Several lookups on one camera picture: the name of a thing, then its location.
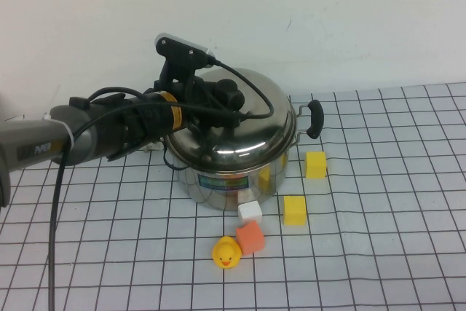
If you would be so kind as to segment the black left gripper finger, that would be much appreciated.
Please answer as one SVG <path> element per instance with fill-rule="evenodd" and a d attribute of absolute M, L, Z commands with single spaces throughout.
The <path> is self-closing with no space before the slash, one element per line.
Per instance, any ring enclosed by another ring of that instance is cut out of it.
<path fill-rule="evenodd" d="M 222 93 L 223 80 L 217 82 L 202 80 L 202 90 L 206 95 L 220 95 Z"/>
<path fill-rule="evenodd" d="M 241 123 L 240 118 L 231 117 L 229 112 L 212 108 L 207 108 L 205 111 L 195 111 L 194 118 L 199 126 L 203 128 L 236 128 Z"/>

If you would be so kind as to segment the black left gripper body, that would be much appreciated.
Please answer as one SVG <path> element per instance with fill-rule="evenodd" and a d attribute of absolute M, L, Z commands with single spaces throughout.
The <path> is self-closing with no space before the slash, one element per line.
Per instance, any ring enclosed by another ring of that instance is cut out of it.
<path fill-rule="evenodd" d="M 194 110 L 185 107 L 162 106 L 162 103 L 184 103 L 186 105 L 218 109 L 210 95 L 202 90 L 202 79 L 192 77 L 187 83 L 171 82 L 163 84 L 157 80 L 154 86 L 144 92 L 146 101 L 159 105 L 144 108 L 144 131 L 147 135 L 169 135 L 182 129 L 208 130 L 200 127 L 194 118 Z"/>

